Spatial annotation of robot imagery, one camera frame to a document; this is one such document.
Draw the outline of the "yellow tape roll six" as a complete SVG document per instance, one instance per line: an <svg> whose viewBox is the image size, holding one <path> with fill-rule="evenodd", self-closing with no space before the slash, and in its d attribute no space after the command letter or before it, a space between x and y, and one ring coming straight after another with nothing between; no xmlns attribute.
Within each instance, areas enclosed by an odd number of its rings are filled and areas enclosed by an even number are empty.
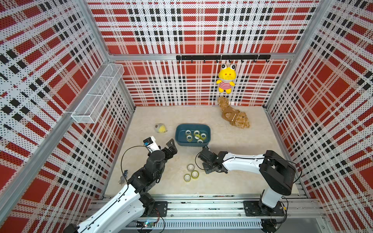
<svg viewBox="0 0 373 233"><path fill-rule="evenodd" d="M191 177L192 177L192 179L198 179L198 177L199 177L199 172L198 171L196 171L196 170L194 170L194 171L192 171L191 172Z"/></svg>

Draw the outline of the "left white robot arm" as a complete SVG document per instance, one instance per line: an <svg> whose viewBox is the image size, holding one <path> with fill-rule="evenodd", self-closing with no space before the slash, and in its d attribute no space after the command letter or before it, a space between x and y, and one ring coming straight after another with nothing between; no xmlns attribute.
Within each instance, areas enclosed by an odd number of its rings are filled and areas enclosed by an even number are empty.
<svg viewBox="0 0 373 233"><path fill-rule="evenodd" d="M68 225L64 233L118 233L143 214L152 213L155 201L148 191L160 182L165 165L177 154L177 148L173 139L163 149L153 136L143 142L149 151L145 165L100 210L78 225Z"/></svg>

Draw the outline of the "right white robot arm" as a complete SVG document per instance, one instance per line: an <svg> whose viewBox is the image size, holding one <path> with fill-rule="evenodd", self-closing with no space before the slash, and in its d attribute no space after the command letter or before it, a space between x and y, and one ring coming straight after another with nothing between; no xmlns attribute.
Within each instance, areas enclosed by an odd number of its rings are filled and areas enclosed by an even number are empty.
<svg viewBox="0 0 373 233"><path fill-rule="evenodd" d="M280 200L292 192L296 174L293 162L272 150L259 155L238 155L227 151L215 154L208 147L203 147L195 158L202 161L202 170L206 174L227 174L229 171L238 170L262 175L268 187L264 189L258 201L250 202L246 211L247 216L286 215Z"/></svg>

